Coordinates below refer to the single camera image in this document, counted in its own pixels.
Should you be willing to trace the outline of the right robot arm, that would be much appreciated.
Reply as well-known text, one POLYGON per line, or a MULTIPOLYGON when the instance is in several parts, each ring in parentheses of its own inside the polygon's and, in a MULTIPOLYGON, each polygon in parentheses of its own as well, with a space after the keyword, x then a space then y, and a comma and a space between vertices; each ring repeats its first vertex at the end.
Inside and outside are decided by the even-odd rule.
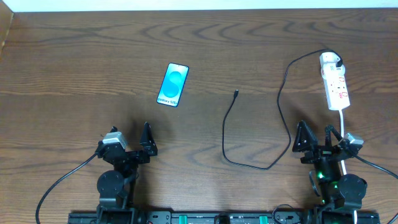
POLYGON ((312 164, 309 173, 312 187, 323 203, 309 211, 307 223, 348 223, 354 221, 354 211, 361 209, 367 182, 354 174, 343 174, 339 162, 356 156, 364 140, 350 133, 342 136, 332 125, 325 128, 325 144, 318 139, 306 122, 297 125, 293 152, 302 152, 302 164, 312 164))

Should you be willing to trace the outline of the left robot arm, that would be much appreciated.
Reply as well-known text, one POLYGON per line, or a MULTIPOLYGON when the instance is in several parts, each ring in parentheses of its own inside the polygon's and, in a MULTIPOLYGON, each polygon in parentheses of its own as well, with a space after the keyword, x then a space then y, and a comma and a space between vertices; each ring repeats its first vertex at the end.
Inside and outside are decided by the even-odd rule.
POLYGON ((144 123, 139 151, 127 151, 127 141, 116 127, 98 143, 95 155, 113 166, 100 175, 97 181, 99 205, 97 223, 147 223, 145 212, 133 205, 134 188, 139 177, 138 167, 150 162, 158 149, 149 123, 144 123))

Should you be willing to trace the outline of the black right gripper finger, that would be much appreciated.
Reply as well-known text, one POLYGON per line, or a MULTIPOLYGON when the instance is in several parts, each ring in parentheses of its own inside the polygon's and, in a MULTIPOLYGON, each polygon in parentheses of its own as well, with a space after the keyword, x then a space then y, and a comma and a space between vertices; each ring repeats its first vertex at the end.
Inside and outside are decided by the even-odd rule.
POLYGON ((308 124, 301 120, 297 125, 297 135, 295 137, 293 152, 313 151, 318 146, 318 139, 308 124))
POLYGON ((325 146, 332 147, 332 141, 331 141, 331 135, 334 135, 334 137, 338 140, 341 141, 343 137, 341 134, 335 129, 333 125, 328 125, 325 127, 325 146))

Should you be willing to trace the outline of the blue Galaxy smartphone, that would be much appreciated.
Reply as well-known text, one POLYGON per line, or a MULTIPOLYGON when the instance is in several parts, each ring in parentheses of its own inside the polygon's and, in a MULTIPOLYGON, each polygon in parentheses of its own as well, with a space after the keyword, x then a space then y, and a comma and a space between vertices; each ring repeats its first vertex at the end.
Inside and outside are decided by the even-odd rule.
POLYGON ((180 102, 188 73, 188 66, 169 63, 156 102, 176 108, 180 102))

